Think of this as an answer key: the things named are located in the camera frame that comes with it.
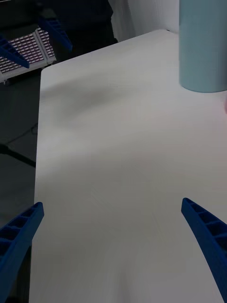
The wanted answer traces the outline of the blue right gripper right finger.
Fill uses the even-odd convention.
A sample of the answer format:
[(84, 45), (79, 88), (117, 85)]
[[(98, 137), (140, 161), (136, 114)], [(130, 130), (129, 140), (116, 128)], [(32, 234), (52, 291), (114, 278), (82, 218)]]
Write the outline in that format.
[(227, 225), (188, 198), (181, 212), (208, 263), (224, 302), (227, 302)]

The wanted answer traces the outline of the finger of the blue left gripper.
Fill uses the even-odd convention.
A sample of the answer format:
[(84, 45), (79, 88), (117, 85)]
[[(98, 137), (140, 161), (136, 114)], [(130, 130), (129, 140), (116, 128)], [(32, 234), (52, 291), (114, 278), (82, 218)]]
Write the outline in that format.
[(72, 50), (73, 45), (65, 31), (62, 30), (61, 24), (57, 18), (38, 18), (38, 26), (46, 31), (49, 36), (61, 43), (67, 50)]
[(0, 35), (0, 56), (27, 69), (30, 67), (29, 62), (2, 35)]

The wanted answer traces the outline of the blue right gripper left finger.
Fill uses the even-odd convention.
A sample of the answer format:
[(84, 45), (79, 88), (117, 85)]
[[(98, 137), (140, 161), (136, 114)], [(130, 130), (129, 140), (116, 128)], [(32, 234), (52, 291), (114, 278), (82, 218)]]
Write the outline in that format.
[(44, 217), (38, 202), (0, 229), (0, 301), (4, 303)]

